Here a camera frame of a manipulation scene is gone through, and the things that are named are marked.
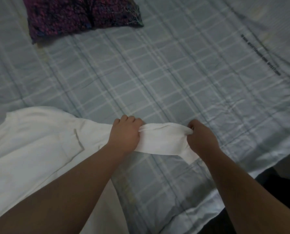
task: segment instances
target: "pillow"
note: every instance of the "pillow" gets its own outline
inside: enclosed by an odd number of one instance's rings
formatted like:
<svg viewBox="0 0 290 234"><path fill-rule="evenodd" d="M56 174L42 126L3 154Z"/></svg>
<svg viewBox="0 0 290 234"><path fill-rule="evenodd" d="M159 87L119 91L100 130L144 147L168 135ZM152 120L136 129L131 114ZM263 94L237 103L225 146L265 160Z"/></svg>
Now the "pillow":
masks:
<svg viewBox="0 0 290 234"><path fill-rule="evenodd" d="M49 36L113 26L143 26L133 0L23 0L33 43Z"/></svg>

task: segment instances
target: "mattress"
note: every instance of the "mattress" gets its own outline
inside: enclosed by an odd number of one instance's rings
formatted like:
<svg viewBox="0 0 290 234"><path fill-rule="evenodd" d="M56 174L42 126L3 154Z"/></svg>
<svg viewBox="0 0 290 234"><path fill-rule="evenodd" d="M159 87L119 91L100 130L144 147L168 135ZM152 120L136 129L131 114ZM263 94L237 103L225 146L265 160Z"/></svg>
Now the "mattress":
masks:
<svg viewBox="0 0 290 234"><path fill-rule="evenodd" d="M135 0L145 27L32 45L22 0L0 0L0 124L54 106L112 123L197 118L256 177L290 153L290 65L225 0ZM223 208L201 160L134 153L116 170L130 233L197 233Z"/></svg>

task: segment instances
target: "right hand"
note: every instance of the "right hand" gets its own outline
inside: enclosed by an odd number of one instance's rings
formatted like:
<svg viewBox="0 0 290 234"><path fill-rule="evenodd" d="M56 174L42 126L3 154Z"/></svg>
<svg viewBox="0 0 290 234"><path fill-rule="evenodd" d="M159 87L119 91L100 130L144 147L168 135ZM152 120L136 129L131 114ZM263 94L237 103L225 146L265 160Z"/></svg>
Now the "right hand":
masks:
<svg viewBox="0 0 290 234"><path fill-rule="evenodd" d="M187 136L187 142L199 156L221 150L213 132L200 121L194 119L189 122L188 127L194 132Z"/></svg>

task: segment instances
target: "left hand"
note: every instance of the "left hand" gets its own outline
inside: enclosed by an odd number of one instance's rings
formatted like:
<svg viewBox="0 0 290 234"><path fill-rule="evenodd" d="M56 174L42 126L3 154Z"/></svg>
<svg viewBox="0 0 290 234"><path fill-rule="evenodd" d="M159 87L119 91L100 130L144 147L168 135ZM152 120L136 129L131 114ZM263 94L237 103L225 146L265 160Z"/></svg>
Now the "left hand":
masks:
<svg viewBox="0 0 290 234"><path fill-rule="evenodd" d="M142 119L134 116L123 115L115 119L106 145L125 155L133 152L140 141L138 131L143 124Z"/></svg>

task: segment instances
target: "forearm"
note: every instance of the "forearm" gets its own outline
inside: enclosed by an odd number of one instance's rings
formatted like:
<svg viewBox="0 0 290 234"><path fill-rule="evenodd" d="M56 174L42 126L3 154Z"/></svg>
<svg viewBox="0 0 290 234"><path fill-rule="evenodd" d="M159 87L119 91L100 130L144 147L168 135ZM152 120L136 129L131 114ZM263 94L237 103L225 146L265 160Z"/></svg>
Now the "forearm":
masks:
<svg viewBox="0 0 290 234"><path fill-rule="evenodd" d="M240 233L290 233L290 209L222 151L201 155Z"/></svg>
<svg viewBox="0 0 290 234"><path fill-rule="evenodd" d="M0 217L0 233L79 233L124 159L105 146Z"/></svg>

